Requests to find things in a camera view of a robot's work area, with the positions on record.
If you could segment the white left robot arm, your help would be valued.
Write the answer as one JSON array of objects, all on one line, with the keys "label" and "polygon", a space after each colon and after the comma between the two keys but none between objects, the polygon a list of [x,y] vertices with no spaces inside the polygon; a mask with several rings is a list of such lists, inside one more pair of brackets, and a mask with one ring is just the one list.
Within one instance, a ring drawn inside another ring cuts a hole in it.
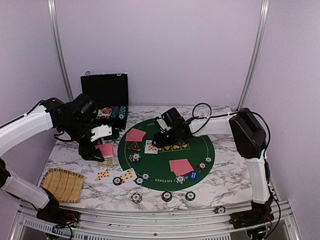
[{"label": "white left robot arm", "polygon": [[[85,94],[73,101],[63,102],[56,97],[41,100],[30,111],[1,125],[0,154],[3,156],[23,141],[50,129],[68,134],[78,143],[78,153],[86,161],[103,162],[102,152],[96,148],[98,140],[112,135],[108,125],[94,126],[98,107]],[[43,188],[13,173],[2,160],[0,162],[0,189],[43,209],[53,223],[63,219],[63,211],[56,200]]]}]

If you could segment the red patterned card deck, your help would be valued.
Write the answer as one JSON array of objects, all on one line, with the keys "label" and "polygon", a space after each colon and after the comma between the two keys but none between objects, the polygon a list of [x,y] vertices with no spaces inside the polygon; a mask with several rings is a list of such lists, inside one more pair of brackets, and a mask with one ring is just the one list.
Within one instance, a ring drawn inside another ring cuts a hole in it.
[{"label": "red patterned card deck", "polygon": [[115,150],[112,143],[99,144],[96,146],[96,149],[101,151],[104,159],[113,158],[115,155]]}]

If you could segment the black white chip stack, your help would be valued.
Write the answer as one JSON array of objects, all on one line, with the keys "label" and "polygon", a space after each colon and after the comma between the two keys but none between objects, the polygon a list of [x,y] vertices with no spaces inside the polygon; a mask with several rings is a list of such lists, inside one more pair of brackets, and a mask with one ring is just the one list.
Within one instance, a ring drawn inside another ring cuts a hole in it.
[{"label": "black white chip stack", "polygon": [[139,193],[134,193],[132,196],[131,196],[131,200],[138,204],[142,201],[142,196],[139,194]]}]

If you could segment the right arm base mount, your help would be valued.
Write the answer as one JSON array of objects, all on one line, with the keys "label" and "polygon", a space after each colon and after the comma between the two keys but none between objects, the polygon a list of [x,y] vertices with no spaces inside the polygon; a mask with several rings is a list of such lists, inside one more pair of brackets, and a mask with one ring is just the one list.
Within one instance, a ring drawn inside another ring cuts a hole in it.
[{"label": "right arm base mount", "polygon": [[234,229],[240,229],[273,221],[272,201],[271,198],[265,203],[256,203],[252,200],[251,209],[232,213],[229,223],[233,225]]}]

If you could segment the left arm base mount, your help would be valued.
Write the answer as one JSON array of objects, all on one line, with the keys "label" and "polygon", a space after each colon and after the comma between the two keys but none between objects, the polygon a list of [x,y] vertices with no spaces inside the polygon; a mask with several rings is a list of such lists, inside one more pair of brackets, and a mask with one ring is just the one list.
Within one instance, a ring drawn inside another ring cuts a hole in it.
[{"label": "left arm base mount", "polygon": [[44,208],[37,210],[36,217],[38,219],[58,225],[78,223],[80,217],[78,211],[60,208],[60,204],[54,195],[45,188],[44,191],[48,194],[49,202]]}]

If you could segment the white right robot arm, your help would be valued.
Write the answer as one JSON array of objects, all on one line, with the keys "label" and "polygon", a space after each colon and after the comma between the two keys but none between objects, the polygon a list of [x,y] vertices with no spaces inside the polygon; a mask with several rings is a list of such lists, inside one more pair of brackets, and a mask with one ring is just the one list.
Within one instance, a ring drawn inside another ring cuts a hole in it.
[{"label": "white right robot arm", "polygon": [[152,145],[161,148],[206,135],[232,135],[238,154],[245,159],[252,185],[252,201],[265,204],[270,198],[270,169],[267,148],[270,130],[260,124],[261,115],[242,108],[221,115],[195,116],[185,119],[171,108],[155,119],[160,131],[153,135]]}]

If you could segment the blue green chip stack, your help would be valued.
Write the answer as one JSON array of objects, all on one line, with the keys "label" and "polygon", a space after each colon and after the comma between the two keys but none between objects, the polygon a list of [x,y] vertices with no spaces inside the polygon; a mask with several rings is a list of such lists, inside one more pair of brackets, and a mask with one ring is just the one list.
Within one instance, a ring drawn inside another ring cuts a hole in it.
[{"label": "blue green chip stack", "polygon": [[186,194],[185,194],[185,199],[187,201],[193,201],[194,199],[196,198],[196,194],[192,191],[188,191]]}]

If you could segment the red black chip stack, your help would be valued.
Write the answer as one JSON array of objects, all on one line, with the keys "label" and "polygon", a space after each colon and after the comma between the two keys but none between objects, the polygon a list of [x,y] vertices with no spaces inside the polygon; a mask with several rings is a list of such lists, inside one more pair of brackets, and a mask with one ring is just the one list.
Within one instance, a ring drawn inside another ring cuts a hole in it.
[{"label": "red black chip stack", "polygon": [[170,202],[172,200],[172,193],[169,192],[169,191],[163,192],[162,195],[161,195],[161,199],[164,202]]}]

